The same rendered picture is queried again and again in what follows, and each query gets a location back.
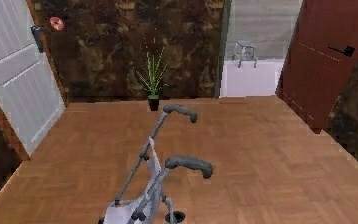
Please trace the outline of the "green house plant black pot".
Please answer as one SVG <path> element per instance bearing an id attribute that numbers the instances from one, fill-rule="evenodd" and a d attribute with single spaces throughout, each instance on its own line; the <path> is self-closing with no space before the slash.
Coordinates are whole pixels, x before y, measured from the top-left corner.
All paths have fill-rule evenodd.
<path id="1" fill-rule="evenodd" d="M 165 86 L 163 79 L 168 69 L 168 61 L 164 59 L 164 50 L 165 47 L 156 37 L 143 35 L 135 72 L 143 83 L 151 111 L 159 109 L 160 94 Z"/>

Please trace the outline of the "small grey metal stool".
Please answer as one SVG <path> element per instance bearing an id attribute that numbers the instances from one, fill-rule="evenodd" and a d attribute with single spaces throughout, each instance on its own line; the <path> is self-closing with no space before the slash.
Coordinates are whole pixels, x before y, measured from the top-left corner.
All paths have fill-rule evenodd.
<path id="1" fill-rule="evenodd" d="M 238 67 L 242 66 L 243 61 L 251 61 L 253 67 L 257 67 L 258 57 L 255 52 L 256 46 L 248 40 L 237 40 L 233 49 L 232 60 L 238 61 Z"/>

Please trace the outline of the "dark red room door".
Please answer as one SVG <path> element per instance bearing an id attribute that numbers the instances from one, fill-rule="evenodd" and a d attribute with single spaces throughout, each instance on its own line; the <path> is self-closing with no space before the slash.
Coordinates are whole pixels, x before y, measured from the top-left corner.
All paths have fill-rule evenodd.
<path id="1" fill-rule="evenodd" d="M 357 62 L 358 0 L 302 0 L 276 95 L 319 133 Z"/>

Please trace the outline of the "white panelled room door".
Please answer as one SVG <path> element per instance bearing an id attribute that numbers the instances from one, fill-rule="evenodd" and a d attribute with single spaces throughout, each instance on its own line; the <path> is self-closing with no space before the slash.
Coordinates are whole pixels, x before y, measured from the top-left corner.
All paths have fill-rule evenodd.
<path id="1" fill-rule="evenodd" d="M 26 0 L 0 0 L 0 107 L 32 154 L 65 109 Z"/>

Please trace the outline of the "pink round wall ornament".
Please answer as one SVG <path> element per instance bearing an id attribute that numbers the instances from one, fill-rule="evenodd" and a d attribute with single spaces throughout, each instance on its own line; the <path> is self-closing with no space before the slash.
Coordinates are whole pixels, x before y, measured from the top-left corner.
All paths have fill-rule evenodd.
<path id="1" fill-rule="evenodd" d="M 49 19 L 50 25 L 57 31 L 61 31 L 64 29 L 64 22 L 59 17 L 51 17 Z"/>

